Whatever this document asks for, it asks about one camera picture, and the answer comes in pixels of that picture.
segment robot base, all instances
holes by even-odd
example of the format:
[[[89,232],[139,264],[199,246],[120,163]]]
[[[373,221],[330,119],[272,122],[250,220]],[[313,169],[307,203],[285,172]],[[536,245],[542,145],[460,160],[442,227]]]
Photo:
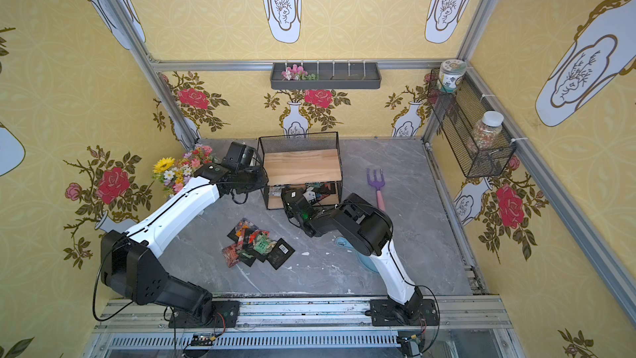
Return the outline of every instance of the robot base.
[[[219,315],[214,317],[214,314],[221,314],[223,319],[225,319],[225,327],[226,328],[234,328],[237,324],[237,318],[239,316],[239,305],[238,301],[230,300],[230,301],[211,301],[211,306],[207,307],[210,312],[212,312],[211,321],[208,324],[201,324],[191,315],[188,315],[187,312],[182,312],[180,310],[174,311],[174,318],[171,317],[169,327],[172,329],[174,327],[177,328],[217,328],[223,329],[223,320]]]
[[[391,299],[371,300],[368,315],[373,326],[419,326],[423,318],[426,326],[437,326],[440,323],[440,313],[437,312],[435,301],[422,299],[418,306],[406,312],[406,307]]]

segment sunflower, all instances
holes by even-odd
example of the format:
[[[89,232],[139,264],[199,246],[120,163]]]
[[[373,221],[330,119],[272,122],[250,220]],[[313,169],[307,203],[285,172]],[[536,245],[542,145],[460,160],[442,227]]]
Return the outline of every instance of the sunflower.
[[[163,173],[164,171],[170,169],[170,166],[174,164],[174,158],[172,157],[163,157],[159,162],[155,164],[155,169],[153,172],[155,173]]]

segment purple garden fork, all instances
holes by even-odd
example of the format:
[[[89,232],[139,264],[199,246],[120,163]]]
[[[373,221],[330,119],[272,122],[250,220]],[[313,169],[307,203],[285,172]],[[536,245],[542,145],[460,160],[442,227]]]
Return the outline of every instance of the purple garden fork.
[[[375,195],[378,197],[378,209],[385,211],[384,198],[382,198],[382,192],[380,189],[384,187],[384,172],[380,169],[380,181],[378,181],[377,170],[373,171],[373,181],[371,181],[371,175],[369,174],[369,168],[366,169],[366,181],[371,187],[375,188]]]

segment garden fork handle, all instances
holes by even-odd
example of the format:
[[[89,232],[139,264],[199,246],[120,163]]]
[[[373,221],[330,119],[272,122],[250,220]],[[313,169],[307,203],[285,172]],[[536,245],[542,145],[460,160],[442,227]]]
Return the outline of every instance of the garden fork handle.
[[[382,192],[378,189],[377,191],[375,191],[375,194],[378,197],[378,209],[380,209],[381,211],[386,211],[386,208],[384,206],[384,198],[382,197]]]

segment gray metal tray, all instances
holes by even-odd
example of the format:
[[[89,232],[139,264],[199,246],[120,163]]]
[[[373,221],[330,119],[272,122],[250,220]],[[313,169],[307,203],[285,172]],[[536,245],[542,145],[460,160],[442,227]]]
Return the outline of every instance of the gray metal tray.
[[[288,63],[287,67],[293,67],[300,63]],[[362,62],[323,62],[303,63],[303,69],[310,75],[316,74],[316,81],[287,81],[282,78],[282,72],[286,69],[285,63],[274,63],[270,82],[274,90],[319,90],[319,89],[379,89],[382,76],[378,69],[378,63]]]

